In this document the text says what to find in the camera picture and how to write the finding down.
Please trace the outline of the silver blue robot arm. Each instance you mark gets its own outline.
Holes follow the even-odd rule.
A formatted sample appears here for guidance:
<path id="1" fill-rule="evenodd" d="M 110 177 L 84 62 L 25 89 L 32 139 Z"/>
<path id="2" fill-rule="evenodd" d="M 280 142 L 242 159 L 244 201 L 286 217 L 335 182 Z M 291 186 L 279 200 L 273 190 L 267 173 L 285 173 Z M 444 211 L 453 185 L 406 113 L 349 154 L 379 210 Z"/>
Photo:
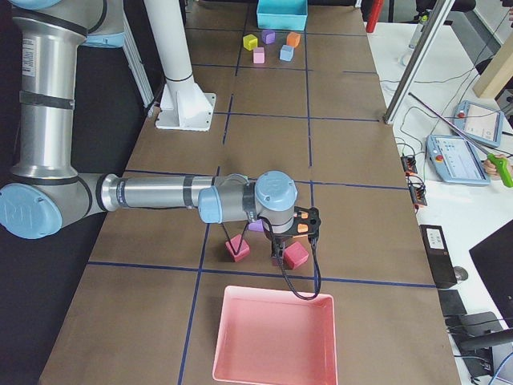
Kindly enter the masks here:
<path id="1" fill-rule="evenodd" d="M 21 143 L 12 181 L 1 190 L 1 223 L 39 239 L 96 213 L 117 209 L 197 209 L 207 224 L 262 221 L 278 265 L 285 243 L 316 245 L 317 209 L 297 206 L 294 181 L 280 171 L 257 180 L 229 176 L 122 178 L 79 173 L 71 165 L 75 74 L 80 46 L 121 47 L 121 1 L 15 1 L 22 32 Z"/>

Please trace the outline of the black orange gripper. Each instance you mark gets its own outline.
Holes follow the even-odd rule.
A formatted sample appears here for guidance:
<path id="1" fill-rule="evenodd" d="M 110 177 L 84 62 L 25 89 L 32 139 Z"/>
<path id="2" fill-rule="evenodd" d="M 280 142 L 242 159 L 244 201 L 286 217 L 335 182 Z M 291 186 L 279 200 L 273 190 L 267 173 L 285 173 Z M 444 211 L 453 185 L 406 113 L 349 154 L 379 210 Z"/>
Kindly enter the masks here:
<path id="1" fill-rule="evenodd" d="M 295 206 L 292 216 L 283 225 L 271 224 L 271 259 L 274 266 L 283 266 L 283 252 L 287 240 L 307 237 L 313 255 L 317 254 L 321 219 L 315 207 L 309 209 Z"/>

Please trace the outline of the person's hand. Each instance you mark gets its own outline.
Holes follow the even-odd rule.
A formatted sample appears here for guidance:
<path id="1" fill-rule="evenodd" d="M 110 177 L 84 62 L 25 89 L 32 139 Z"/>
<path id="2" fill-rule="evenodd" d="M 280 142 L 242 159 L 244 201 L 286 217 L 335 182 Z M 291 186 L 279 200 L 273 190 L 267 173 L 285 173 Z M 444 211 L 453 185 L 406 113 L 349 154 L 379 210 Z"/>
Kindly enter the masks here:
<path id="1" fill-rule="evenodd" d="M 509 160 L 507 159 L 507 157 L 504 154 L 497 154 L 495 157 L 496 158 L 505 159 L 506 160 L 506 165 L 507 165 L 507 168 L 508 168 L 508 172 L 511 171 L 511 165 L 509 163 Z M 497 172 L 496 166 L 494 164 L 492 164 L 489 160 L 485 160 L 484 161 L 483 167 L 484 167 L 486 173 L 488 174 L 488 176 L 492 180 L 500 180 L 501 179 L 501 176 Z"/>

